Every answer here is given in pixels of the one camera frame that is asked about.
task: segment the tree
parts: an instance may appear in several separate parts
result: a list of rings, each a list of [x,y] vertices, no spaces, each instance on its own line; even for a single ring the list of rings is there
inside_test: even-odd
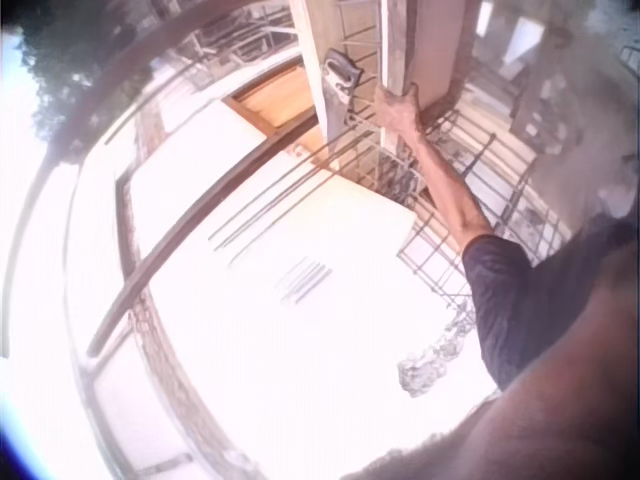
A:
[[[105,0],[26,0],[3,17],[22,36],[23,63],[39,84],[37,134],[51,139],[79,98],[136,38],[120,3]],[[89,146],[140,93],[149,70],[124,83],[86,126]]]

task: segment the hand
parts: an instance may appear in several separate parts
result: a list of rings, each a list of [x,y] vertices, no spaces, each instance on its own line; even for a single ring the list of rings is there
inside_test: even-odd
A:
[[[409,87],[409,93],[399,97],[378,84],[374,95],[374,105],[378,117],[378,125],[400,135],[405,142],[411,143],[419,138],[422,131],[420,125],[420,107],[418,104],[418,86]]]

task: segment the dark sleeve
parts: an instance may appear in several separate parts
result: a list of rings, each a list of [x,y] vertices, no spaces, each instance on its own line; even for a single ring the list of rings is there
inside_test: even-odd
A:
[[[476,324],[487,370],[504,390],[524,368],[527,325],[522,315],[532,266],[517,243],[494,235],[471,241],[462,254],[476,311]]]

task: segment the man's arm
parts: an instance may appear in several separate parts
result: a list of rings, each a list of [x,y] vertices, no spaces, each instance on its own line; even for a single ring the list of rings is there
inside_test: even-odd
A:
[[[379,125],[400,135],[418,159],[429,192],[460,251],[480,235],[493,235],[464,179],[425,138],[418,119],[418,87],[413,84],[408,95],[398,97],[378,86],[375,106]]]

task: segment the dark shirt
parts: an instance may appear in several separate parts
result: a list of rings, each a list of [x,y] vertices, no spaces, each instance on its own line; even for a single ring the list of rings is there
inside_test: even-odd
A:
[[[601,215],[536,267],[520,245],[503,238],[483,235],[467,245],[462,261],[482,359],[500,389],[571,327],[604,258],[637,239],[637,220]]]

